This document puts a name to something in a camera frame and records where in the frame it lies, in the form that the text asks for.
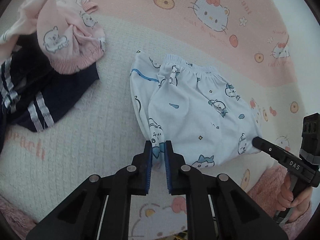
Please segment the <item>person's right hand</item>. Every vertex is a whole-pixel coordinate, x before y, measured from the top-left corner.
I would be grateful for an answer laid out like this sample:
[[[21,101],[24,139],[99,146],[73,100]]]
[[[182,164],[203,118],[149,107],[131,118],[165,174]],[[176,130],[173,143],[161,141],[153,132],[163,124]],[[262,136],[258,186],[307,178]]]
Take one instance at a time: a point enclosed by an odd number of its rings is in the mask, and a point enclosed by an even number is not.
[[[284,182],[280,187],[280,192],[277,195],[276,210],[285,211],[287,208],[293,207],[295,211],[304,213],[310,206],[313,188],[308,187],[297,197],[294,197],[290,186],[291,177],[289,172],[287,172]]]

